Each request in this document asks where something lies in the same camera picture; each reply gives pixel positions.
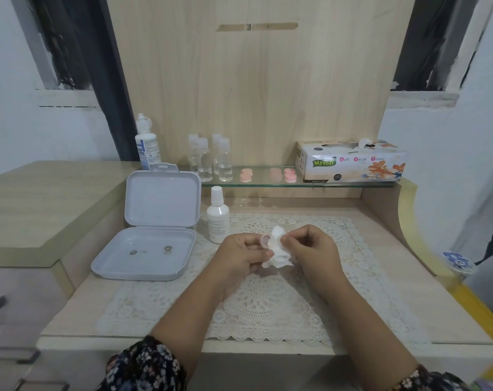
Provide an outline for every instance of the forearm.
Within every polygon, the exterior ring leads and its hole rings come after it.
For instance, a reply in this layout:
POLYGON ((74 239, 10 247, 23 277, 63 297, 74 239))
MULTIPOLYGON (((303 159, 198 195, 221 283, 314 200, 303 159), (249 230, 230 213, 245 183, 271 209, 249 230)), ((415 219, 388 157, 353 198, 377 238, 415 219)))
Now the forearm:
POLYGON ((185 367, 189 378, 194 373, 205 335, 222 294, 205 272, 174 302, 151 330, 185 367))
POLYGON ((362 387, 384 391, 411 375, 416 359, 344 276, 325 296, 362 387))

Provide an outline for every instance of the orange flower print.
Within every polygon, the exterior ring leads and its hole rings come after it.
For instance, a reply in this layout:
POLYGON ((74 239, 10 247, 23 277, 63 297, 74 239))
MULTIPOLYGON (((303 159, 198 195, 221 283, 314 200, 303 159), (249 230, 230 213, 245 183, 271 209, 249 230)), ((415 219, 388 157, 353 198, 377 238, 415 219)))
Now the orange flower print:
POLYGON ((393 165, 393 169, 397 170, 400 173, 403 173, 405 165, 406 165, 405 163, 403 163, 401 165, 393 165))
POLYGON ((377 176, 381 174, 392 174, 390 170, 387 170, 386 161, 381 160, 380 162, 373 162, 371 166, 368 167, 369 171, 377 176))

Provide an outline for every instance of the floral sleeve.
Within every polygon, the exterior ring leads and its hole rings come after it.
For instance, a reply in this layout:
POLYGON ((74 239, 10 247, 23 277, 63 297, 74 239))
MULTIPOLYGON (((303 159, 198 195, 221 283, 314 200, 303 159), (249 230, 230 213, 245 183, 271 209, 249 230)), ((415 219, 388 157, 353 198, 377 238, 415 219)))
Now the floral sleeve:
POLYGON ((186 372, 168 348, 146 336, 107 364, 106 375, 97 391, 138 391, 186 389, 186 372))
POLYGON ((469 391, 469 387, 450 373, 429 372, 419 365, 411 376, 398 383, 393 391, 469 391))

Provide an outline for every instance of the lace doily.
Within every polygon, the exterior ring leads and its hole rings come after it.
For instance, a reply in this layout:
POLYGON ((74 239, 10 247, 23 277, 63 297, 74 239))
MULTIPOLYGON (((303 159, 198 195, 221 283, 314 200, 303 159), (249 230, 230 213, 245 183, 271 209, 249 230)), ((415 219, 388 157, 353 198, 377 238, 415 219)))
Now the lace doily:
MULTIPOLYGON (((264 234, 280 225, 293 230, 307 223, 334 238, 342 268, 356 290, 369 302, 410 350, 423 350, 429 338, 398 290, 380 268, 350 219, 344 217, 233 214, 233 233, 264 234)), ((169 282, 124 282, 96 323, 107 336, 147 334, 183 290, 210 261, 218 246, 208 239, 206 217, 196 226, 185 273, 169 282)), ((207 338, 271 342, 322 342, 341 346, 340 334, 325 302, 311 289, 298 266, 261 269, 221 303, 207 338)))

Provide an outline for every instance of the white plastic bottle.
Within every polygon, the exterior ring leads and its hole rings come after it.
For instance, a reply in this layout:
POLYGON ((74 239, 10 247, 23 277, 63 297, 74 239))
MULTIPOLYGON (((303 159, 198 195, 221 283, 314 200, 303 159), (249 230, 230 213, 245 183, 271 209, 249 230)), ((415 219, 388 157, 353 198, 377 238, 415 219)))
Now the white plastic bottle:
POLYGON ((213 133, 212 134, 212 156, 214 157, 214 174, 219 174, 219 143, 221 141, 221 134, 213 133))
POLYGON ((198 139, 199 136, 197 134, 189 134, 189 163, 190 171, 193 173, 198 172, 198 139))
POLYGON ((222 138, 219 142, 218 170, 219 181, 232 181, 232 159, 230 157, 229 138, 222 138))
POLYGON ((212 174, 212 154, 208 149, 208 139, 198 138, 198 150, 198 176, 201 182, 212 181, 214 175, 212 174))
POLYGON ((161 163, 159 155, 158 138, 151 133, 152 121, 142 113, 138 114, 136 119, 136 145, 138 147, 139 161, 142 163, 142 169, 154 170, 155 165, 161 163))
POLYGON ((223 189, 212 187, 211 206, 207 209, 208 232, 212 243, 223 243, 230 234, 230 210, 223 200, 223 189))

